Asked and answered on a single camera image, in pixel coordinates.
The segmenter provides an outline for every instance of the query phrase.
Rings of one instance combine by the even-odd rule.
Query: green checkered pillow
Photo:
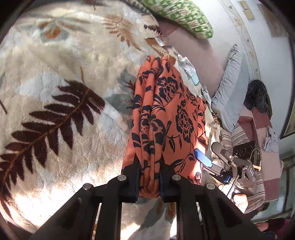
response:
[[[139,0],[149,10],[177,22],[197,38],[211,38],[213,29],[204,13],[191,0]]]

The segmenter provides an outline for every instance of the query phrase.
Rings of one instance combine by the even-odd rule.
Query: white wall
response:
[[[225,68],[227,55],[233,44],[243,48],[241,38],[227,12],[218,0],[193,0],[204,12],[213,26],[213,38],[209,39],[217,58]],[[271,99],[273,116],[271,122],[277,136],[280,135],[291,99],[292,58],[287,37],[271,37],[266,21],[257,6],[258,0],[246,0],[254,20],[248,20],[238,0],[231,0],[240,14],[253,42],[261,80]],[[295,134],[279,140],[280,155],[293,151]]]

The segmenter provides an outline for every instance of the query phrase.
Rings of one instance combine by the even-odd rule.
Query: person's hand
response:
[[[268,223],[256,223],[256,227],[261,231],[265,231],[266,229],[268,229]]]
[[[222,191],[224,194],[227,194],[231,186],[232,186],[231,184],[227,184],[227,185],[221,184],[219,185],[218,189]],[[234,195],[233,200],[235,205],[238,207],[238,209],[240,209],[242,213],[245,213],[246,208],[248,207],[247,196],[243,193],[237,194],[237,195]]]

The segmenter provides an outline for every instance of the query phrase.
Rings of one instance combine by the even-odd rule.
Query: silver screw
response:
[[[178,180],[181,179],[181,177],[180,177],[178,174],[174,174],[174,175],[172,176],[172,179],[175,180],[175,181],[178,181]]]
[[[84,185],[83,185],[83,189],[84,190],[88,190],[88,189],[90,189],[92,187],[92,184],[90,184],[90,183],[85,183]]]
[[[213,183],[208,183],[206,185],[206,187],[209,189],[209,190],[213,190],[215,188],[215,185]]]
[[[125,181],[126,179],[127,179],[127,177],[125,175],[118,176],[119,181]]]

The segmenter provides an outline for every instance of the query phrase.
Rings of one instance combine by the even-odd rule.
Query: folded orange cloth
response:
[[[132,129],[123,168],[141,164],[140,195],[159,196],[161,158],[175,172],[201,183],[200,162],[194,149],[205,152],[205,100],[195,97],[167,57],[148,56],[135,82]]]

